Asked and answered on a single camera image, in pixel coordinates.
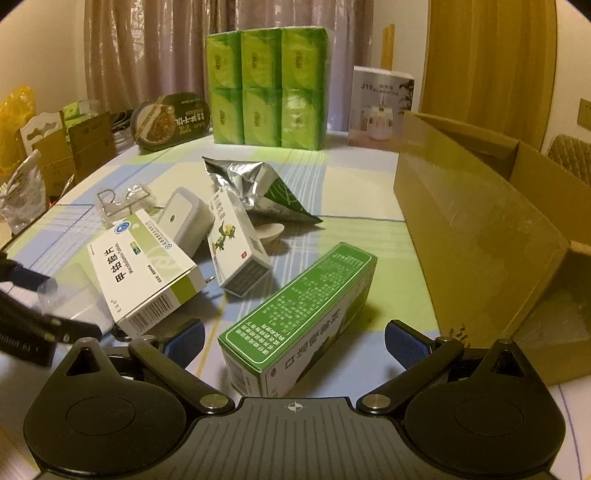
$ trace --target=green medicine box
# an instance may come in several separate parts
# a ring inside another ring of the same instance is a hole
[[[210,90],[213,141],[220,144],[244,143],[242,90]]]
[[[281,88],[281,29],[241,34],[242,88]]]
[[[324,91],[329,81],[328,42],[322,27],[283,28],[281,86]]]
[[[243,90],[242,113],[248,145],[281,146],[281,90]]]
[[[233,386],[251,397],[289,392],[363,308],[377,260],[341,242],[222,333]]]
[[[209,35],[206,47],[209,88],[242,88],[240,32]]]
[[[326,97],[322,90],[284,89],[281,146],[319,150],[326,136]]]

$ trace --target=yellow plastic bag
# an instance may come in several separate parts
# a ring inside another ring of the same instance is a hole
[[[0,104],[0,178],[10,178],[25,159],[25,151],[18,140],[18,130],[34,116],[35,99],[30,87],[14,89]]]

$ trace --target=beige curtain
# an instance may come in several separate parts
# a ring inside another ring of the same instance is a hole
[[[90,98],[112,112],[160,95],[207,95],[210,33],[321,25],[332,33],[329,128],[347,130],[353,65],[369,64],[373,0],[86,0]]]
[[[86,0],[90,98],[112,112],[207,91],[204,39],[228,29],[225,0]]]
[[[540,149],[556,66],[555,0],[431,0],[421,111]]]

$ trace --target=white power adapter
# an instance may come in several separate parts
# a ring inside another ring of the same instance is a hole
[[[214,220],[207,203],[185,187],[177,188],[160,214],[158,227],[193,257]]]

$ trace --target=clear plastic bag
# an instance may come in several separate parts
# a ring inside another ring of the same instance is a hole
[[[107,302],[80,264],[60,270],[37,290],[43,314],[94,323],[105,334],[113,326]]]
[[[39,150],[33,150],[0,191],[0,213],[13,235],[47,210],[45,181],[39,169]]]

